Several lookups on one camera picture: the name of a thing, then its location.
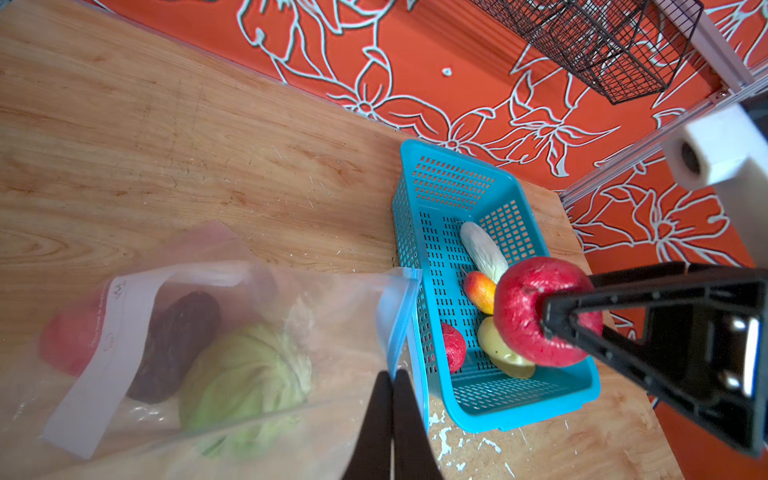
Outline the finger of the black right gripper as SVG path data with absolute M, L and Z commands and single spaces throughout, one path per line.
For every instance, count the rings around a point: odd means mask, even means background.
M 729 447 L 755 457 L 767 439 L 767 272 L 646 266 L 592 276 L 591 292 L 542 302 L 549 339 L 578 347 Z M 643 337 L 596 334 L 585 313 L 641 309 Z

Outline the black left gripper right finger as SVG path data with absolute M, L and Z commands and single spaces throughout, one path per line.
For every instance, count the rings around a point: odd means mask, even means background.
M 393 383 L 393 438 L 396 480 L 443 479 L 406 370 L 399 370 Z

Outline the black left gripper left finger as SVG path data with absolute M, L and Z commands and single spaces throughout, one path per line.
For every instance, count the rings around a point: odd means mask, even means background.
M 387 371 L 382 371 L 376 377 L 362 427 L 342 479 L 390 478 L 393 445 L 392 400 L 391 377 Z

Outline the red strawberry toy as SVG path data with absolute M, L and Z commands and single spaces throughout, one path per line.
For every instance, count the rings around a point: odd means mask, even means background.
M 452 325 L 442 323 L 441 331 L 445 346 L 449 371 L 457 373 L 462 367 L 467 355 L 467 345 L 463 335 Z

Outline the yellow green potato toy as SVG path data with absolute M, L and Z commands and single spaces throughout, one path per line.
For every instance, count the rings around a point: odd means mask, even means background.
M 480 324 L 477 339 L 480 348 L 489 357 L 491 363 L 508 377 L 530 379 L 534 375 L 536 365 L 506 345 L 492 316 L 486 317 Z

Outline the green cabbage toy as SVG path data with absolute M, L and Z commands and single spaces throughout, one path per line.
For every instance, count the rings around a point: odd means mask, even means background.
M 253 324 L 212 342 L 194 361 L 178 391 L 181 428 L 228 430 L 201 442 L 208 458 L 244 460 L 265 453 L 298 431 L 292 411 L 312 390 L 312 362 L 293 338 L 269 324 Z

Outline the yellow orange pepper toy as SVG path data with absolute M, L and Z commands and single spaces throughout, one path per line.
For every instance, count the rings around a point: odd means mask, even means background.
M 469 272 L 463 280 L 463 291 L 482 313 L 494 314 L 496 284 L 488 276 L 479 271 Z

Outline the red round fruit toy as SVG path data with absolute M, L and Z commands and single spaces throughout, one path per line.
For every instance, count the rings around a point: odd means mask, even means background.
M 587 353 L 559 339 L 548 339 L 541 328 L 543 302 L 557 293 L 594 290 L 578 266 L 552 257 L 533 257 L 508 268 L 496 287 L 494 324 L 504 343 L 538 366 L 575 365 Z

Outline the clear zip top bag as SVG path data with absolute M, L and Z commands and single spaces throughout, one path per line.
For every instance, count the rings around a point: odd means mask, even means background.
M 270 265 L 222 223 L 61 308 L 1 374 L 5 479 L 339 479 L 422 273 Z

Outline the dark brown avocado toy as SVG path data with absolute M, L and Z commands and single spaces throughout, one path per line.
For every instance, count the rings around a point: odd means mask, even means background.
M 197 356 L 214 339 L 220 320 L 218 301 L 203 291 L 153 313 L 143 357 L 126 396 L 152 405 L 175 395 Z

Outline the red radish toy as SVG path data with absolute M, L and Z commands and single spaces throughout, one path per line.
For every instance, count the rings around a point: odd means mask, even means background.
M 99 297 L 61 310 L 40 335 L 39 357 L 54 369 L 79 377 L 99 344 L 103 320 Z

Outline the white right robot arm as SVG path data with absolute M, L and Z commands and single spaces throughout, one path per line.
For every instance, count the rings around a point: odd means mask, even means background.
M 753 266 L 601 274 L 590 293 L 547 298 L 541 327 L 757 457 L 767 440 L 767 123 L 733 104 L 677 128 L 662 150 L 679 185 L 716 191 Z

